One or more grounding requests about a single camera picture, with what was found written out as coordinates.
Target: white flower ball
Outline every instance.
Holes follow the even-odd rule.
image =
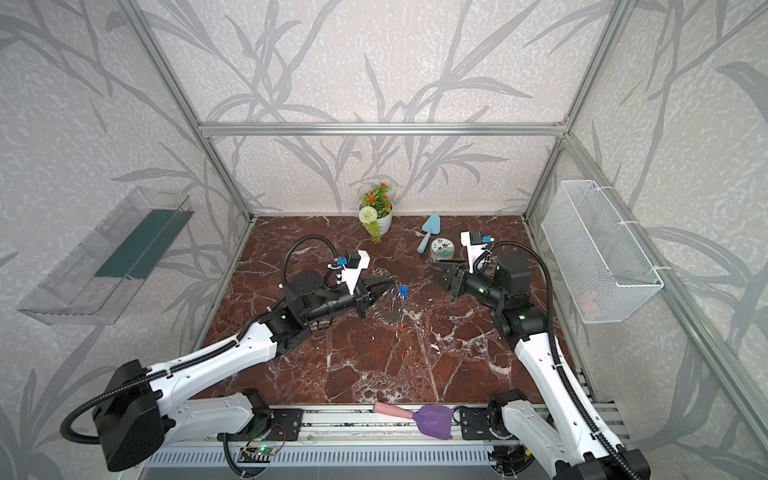
[[[363,207],[360,209],[360,212],[357,214],[357,217],[363,223],[371,223],[376,221],[377,218],[379,218],[379,214],[376,213],[376,209],[373,207]]]

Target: clear plastic shelf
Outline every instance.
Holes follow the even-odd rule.
[[[19,304],[49,325],[111,325],[194,213],[188,195],[141,187]]]

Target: pink handle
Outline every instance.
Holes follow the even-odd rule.
[[[398,406],[390,405],[388,403],[376,402],[373,404],[374,413],[382,413],[383,415],[389,415],[392,417],[400,417],[401,419],[413,420],[413,412],[406,409],[401,409]]]

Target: potted plant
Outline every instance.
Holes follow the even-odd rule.
[[[387,195],[391,190],[385,183],[364,192],[357,190],[360,196],[360,212],[357,216],[371,234],[373,243],[381,242],[382,235],[387,233],[392,225],[392,201]]]

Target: wallpaper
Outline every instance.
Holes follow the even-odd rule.
[[[768,2],[635,8],[576,134],[763,392]],[[531,228],[540,248],[556,182]],[[549,253],[551,264],[554,257]],[[557,291],[602,400],[662,478],[768,478],[768,463],[663,299],[586,326]]]
[[[573,160],[561,155],[529,227],[550,268],[558,318],[572,332],[593,397],[616,402],[652,478],[768,478],[768,459],[659,294],[622,322],[581,321],[541,230],[559,182],[581,179]]]
[[[392,185],[396,214],[519,215],[554,143],[552,137],[459,136],[217,140],[251,208],[267,215],[354,214],[358,190],[378,182]],[[422,160],[410,162],[409,149],[420,151]]]
[[[560,121],[614,0],[141,0],[208,122]],[[550,138],[233,137],[217,148],[253,211],[520,214]]]
[[[114,368],[186,352],[247,225],[114,4],[0,2],[0,478],[103,479],[58,434]],[[49,326],[16,306],[136,186],[190,222],[118,321]],[[89,415],[80,428],[94,433]]]
[[[204,121],[560,121],[614,0],[140,0]]]
[[[577,133],[768,394],[768,2],[635,11]]]

